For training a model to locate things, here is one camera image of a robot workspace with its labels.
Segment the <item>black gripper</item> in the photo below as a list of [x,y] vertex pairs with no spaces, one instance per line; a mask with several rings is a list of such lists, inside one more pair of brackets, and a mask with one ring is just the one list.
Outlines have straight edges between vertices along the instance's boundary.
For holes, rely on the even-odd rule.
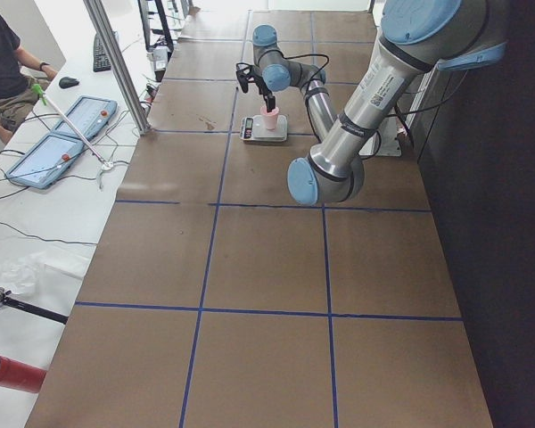
[[266,104],[266,112],[271,112],[276,107],[276,98],[265,83],[258,66],[246,62],[238,62],[235,65],[236,79],[244,93],[249,91],[249,84],[255,84],[259,94],[263,96]]

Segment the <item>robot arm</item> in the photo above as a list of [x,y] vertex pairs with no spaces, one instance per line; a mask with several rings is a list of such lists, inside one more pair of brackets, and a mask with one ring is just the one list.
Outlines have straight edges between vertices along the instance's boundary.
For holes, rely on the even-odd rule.
[[361,149],[415,77],[432,69],[471,70],[498,62],[506,50],[509,11],[507,1],[386,2],[373,60],[341,111],[332,106],[324,69],[285,56],[276,29],[260,25],[252,33],[253,62],[238,63],[236,77],[244,92],[255,84],[265,103],[258,115],[243,118],[240,137],[285,139],[286,119],[275,94],[298,88],[317,144],[291,162],[289,192],[303,205],[346,201],[364,183]]

